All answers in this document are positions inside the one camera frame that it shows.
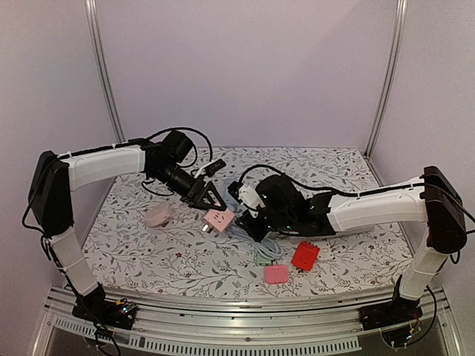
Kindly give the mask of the green plug adapter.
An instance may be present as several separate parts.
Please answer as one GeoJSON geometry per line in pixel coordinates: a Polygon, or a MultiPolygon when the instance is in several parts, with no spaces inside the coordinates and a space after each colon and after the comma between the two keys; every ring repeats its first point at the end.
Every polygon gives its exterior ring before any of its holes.
{"type": "Polygon", "coordinates": [[[261,266],[261,267],[272,265],[272,259],[269,259],[258,252],[255,252],[254,262],[256,266],[261,266]]]}

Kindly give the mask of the red cube socket adapter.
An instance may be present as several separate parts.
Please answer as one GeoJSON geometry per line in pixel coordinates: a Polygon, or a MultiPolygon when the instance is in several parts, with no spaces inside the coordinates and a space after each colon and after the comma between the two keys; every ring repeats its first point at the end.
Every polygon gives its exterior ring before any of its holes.
{"type": "Polygon", "coordinates": [[[303,271],[311,271],[318,255],[320,248],[307,242],[300,242],[292,257],[291,264],[303,271]]]}

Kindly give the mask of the round pink power socket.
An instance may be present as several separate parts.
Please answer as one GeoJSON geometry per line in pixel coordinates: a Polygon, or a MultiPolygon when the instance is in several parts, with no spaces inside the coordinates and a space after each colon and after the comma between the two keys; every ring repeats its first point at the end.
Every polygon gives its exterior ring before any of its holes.
{"type": "Polygon", "coordinates": [[[143,215],[144,223],[149,228],[155,228],[168,222],[174,216],[174,209],[168,203],[161,203],[149,208],[143,215]]]}

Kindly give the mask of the light pink cube socket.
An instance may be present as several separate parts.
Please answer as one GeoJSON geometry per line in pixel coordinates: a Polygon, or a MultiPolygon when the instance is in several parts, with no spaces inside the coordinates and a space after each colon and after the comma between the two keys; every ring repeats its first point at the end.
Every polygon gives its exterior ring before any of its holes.
{"type": "Polygon", "coordinates": [[[203,216],[202,231],[210,233],[215,230],[218,233],[223,233],[232,224],[234,218],[235,213],[229,208],[225,211],[210,209],[203,216]]]}

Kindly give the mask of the pink plug adapter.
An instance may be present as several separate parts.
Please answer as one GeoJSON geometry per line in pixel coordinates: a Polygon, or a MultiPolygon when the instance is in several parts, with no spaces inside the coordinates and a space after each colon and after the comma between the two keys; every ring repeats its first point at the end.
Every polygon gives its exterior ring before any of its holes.
{"type": "Polygon", "coordinates": [[[289,270],[285,265],[270,265],[264,269],[264,279],[269,285],[284,284],[289,280],[289,270]]]}

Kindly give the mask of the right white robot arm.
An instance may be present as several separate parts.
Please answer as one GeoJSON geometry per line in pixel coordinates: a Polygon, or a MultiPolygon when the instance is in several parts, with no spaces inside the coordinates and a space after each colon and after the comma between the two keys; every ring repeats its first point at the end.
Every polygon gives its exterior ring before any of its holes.
{"type": "Polygon", "coordinates": [[[424,291],[447,258],[468,240],[465,220],[470,214],[434,165],[425,167],[420,176],[369,191],[309,187],[314,193],[310,198],[299,191],[302,183],[279,170],[255,187],[243,180],[232,182],[228,192],[245,208],[238,225],[257,242],[271,231],[291,237],[334,237],[389,223],[398,224],[403,232],[409,225],[420,226],[422,237],[418,245],[409,244],[413,259],[398,277],[391,300],[358,310],[365,330],[421,317],[424,291]]]}

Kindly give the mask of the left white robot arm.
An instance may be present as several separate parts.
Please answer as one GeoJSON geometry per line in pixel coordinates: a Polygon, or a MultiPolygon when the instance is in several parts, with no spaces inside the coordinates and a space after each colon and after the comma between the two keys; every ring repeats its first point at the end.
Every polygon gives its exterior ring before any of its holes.
{"type": "Polygon", "coordinates": [[[190,147],[188,139],[173,143],[133,139],[79,154],[41,153],[25,211],[34,215],[34,228],[42,235],[46,255],[76,295],[75,317],[114,326],[121,318],[131,320],[134,316],[105,299],[102,285],[86,262],[75,233],[72,192],[93,182],[144,173],[180,195],[191,208],[225,211],[226,204],[212,182],[193,177],[179,166],[190,147]]]}

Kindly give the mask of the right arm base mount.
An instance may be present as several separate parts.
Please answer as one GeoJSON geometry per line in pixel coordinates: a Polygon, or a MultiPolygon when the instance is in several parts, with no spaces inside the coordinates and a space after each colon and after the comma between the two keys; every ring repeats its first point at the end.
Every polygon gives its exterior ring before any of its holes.
{"type": "Polygon", "coordinates": [[[361,307],[359,322],[363,330],[381,330],[382,340],[391,348],[405,348],[421,330],[419,301],[392,300],[361,307]]]}

